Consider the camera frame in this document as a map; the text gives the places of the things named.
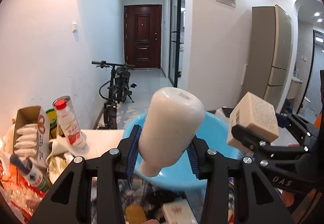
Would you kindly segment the beige printed square box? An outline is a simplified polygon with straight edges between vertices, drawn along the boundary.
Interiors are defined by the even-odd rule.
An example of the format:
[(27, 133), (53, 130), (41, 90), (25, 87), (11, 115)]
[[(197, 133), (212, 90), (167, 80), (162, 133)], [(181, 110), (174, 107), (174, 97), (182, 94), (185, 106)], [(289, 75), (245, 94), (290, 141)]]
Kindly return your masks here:
[(246, 153), (253, 153), (250, 147), (245, 147), (235, 139), (231, 129), (241, 125), (259, 134), (270, 143), (279, 137), (278, 123), (274, 106), (262, 98), (247, 92), (230, 114), (227, 144)]

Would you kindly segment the white cigarette box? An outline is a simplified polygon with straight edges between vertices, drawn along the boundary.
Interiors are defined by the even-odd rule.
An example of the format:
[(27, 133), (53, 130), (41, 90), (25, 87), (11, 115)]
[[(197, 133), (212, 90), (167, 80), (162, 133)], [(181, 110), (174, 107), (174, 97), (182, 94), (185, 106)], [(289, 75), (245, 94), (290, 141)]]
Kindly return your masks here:
[(164, 203), (161, 207), (163, 216), (168, 224), (197, 224), (190, 205), (186, 199)]

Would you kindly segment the white lotion bottle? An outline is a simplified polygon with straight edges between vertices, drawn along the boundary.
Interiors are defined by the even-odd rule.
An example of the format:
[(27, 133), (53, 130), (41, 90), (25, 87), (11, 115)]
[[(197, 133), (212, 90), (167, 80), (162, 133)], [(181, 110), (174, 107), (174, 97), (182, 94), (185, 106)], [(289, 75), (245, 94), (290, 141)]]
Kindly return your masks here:
[(195, 95), (175, 87), (157, 90), (138, 142), (140, 172), (155, 177), (161, 169), (175, 164), (204, 118), (204, 105)]

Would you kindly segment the blue plastic basin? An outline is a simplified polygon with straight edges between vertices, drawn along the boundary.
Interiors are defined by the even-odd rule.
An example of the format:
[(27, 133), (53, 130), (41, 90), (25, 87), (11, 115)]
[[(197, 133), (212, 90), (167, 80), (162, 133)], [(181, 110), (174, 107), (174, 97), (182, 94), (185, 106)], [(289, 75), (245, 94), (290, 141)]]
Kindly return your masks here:
[(140, 172), (142, 157), (135, 155), (135, 152), (145, 119), (144, 114), (134, 118), (124, 130), (117, 147), (121, 151), (123, 177), (130, 177), (133, 172), (150, 184), (171, 191), (202, 189), (206, 187), (207, 179), (212, 177), (213, 157), (238, 158), (238, 149), (226, 144), (228, 125), (214, 114), (206, 112), (198, 133), (181, 158), (172, 166), (161, 169), (155, 177), (144, 176)]

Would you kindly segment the blue plaid cloth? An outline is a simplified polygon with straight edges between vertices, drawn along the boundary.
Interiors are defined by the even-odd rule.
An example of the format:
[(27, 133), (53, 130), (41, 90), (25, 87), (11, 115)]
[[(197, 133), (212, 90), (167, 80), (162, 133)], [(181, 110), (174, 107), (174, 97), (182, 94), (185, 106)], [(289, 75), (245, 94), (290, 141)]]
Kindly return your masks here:
[(117, 183), (123, 211), (128, 206), (140, 206), (147, 220), (156, 219), (161, 223), (165, 223), (162, 213), (163, 204), (186, 199), (196, 220), (198, 222), (201, 220), (206, 193), (205, 188), (174, 192), (152, 185), (135, 175), (129, 180), (118, 180)]

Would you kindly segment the orange chair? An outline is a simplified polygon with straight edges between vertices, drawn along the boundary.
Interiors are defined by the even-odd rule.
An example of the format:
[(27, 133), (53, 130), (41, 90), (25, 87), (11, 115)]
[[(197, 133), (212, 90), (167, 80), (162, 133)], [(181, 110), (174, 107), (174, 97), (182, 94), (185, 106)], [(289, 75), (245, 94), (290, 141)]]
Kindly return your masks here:
[(317, 127), (317, 128), (320, 128), (321, 127), (321, 120), (322, 120), (322, 113), (320, 113), (315, 122), (314, 122), (314, 126)]

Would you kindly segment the amber soap bar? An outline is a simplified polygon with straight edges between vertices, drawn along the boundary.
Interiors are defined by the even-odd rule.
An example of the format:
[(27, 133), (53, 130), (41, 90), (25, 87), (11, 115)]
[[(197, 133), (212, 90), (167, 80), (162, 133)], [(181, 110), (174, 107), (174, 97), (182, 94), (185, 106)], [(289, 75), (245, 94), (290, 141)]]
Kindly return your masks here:
[(125, 218), (128, 224), (142, 224), (147, 218), (140, 205), (129, 205), (125, 208)]

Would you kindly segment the crumpled white yellow wrappers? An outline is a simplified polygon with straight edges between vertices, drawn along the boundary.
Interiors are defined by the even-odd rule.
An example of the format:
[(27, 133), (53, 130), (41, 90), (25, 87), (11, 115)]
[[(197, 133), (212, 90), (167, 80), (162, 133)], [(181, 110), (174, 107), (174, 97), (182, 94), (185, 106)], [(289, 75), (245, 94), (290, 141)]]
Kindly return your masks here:
[(49, 141), (50, 154), (46, 158), (47, 172), (51, 184), (54, 184), (74, 156), (69, 152), (65, 137), (57, 136)]

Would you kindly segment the beige refrigerator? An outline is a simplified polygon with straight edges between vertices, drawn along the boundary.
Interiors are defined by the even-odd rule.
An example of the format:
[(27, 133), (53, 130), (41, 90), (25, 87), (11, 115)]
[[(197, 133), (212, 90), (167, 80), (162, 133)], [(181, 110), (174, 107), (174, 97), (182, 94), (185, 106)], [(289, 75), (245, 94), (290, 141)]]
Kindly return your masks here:
[(241, 91), (278, 107), (292, 49), (292, 19), (278, 5), (252, 8), (252, 35)]

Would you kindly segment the red cap milk bottle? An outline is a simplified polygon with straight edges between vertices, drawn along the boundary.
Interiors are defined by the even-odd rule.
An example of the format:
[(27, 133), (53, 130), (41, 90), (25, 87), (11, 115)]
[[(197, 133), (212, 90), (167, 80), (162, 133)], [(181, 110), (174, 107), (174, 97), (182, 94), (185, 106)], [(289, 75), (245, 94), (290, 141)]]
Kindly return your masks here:
[(77, 117), (69, 96), (63, 96), (53, 102), (58, 124), (73, 148), (84, 149), (86, 140), (81, 132)]

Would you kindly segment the green label water bottle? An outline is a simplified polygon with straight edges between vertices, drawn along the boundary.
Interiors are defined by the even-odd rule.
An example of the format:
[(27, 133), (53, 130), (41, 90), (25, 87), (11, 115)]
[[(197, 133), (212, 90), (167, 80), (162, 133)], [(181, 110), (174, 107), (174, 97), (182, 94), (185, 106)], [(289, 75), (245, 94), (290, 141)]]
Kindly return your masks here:
[(10, 162), (19, 169), (21, 175), (30, 186), (43, 193), (49, 190), (49, 179), (30, 158), (20, 159), (16, 154), (12, 154)]

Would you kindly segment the black bicycle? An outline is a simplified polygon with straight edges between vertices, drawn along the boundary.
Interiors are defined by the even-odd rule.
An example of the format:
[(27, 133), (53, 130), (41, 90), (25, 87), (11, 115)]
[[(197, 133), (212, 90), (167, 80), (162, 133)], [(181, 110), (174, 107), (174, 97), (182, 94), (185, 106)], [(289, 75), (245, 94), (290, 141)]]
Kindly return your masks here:
[(133, 103), (130, 88), (135, 88), (135, 83), (130, 82), (130, 70), (134, 70), (135, 66), (127, 63), (115, 64), (106, 61), (92, 61), (97, 68), (110, 68), (110, 80), (99, 88), (99, 95), (106, 102), (103, 107), (104, 125), (99, 125), (99, 130), (117, 130), (117, 105), (124, 103), (127, 98)]

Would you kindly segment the open cardboard sachet box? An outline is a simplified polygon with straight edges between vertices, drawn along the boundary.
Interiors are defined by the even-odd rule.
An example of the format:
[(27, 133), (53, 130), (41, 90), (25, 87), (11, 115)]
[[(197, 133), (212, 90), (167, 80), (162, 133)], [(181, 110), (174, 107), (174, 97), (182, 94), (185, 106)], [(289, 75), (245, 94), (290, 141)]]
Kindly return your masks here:
[(30, 157), (42, 169), (47, 167), (49, 155), (49, 117), (41, 106), (21, 108), (14, 127), (13, 153)]

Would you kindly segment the red white snack bags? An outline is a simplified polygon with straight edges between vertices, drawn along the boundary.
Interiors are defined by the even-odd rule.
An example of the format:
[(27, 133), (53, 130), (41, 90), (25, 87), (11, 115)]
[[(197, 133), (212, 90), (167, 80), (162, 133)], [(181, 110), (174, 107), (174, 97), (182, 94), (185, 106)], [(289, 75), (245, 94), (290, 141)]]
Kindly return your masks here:
[(1, 195), (21, 223), (29, 223), (46, 193), (34, 187), (23, 162), (4, 151), (1, 142)]

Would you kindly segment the dark red door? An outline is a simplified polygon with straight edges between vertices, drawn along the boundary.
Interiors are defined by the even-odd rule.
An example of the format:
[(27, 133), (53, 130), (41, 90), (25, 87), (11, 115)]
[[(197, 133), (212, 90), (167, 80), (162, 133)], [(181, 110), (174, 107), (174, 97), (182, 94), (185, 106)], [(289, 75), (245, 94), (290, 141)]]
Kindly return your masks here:
[(135, 68), (161, 68), (162, 5), (124, 7), (125, 62)]

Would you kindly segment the white wall switch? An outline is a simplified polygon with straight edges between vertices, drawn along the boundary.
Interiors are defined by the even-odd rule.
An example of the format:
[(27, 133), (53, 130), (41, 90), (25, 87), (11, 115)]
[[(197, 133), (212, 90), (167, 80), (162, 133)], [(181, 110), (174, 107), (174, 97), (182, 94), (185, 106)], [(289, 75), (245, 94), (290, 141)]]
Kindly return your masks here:
[(72, 32), (73, 33), (77, 32), (77, 23), (75, 22), (72, 23)]

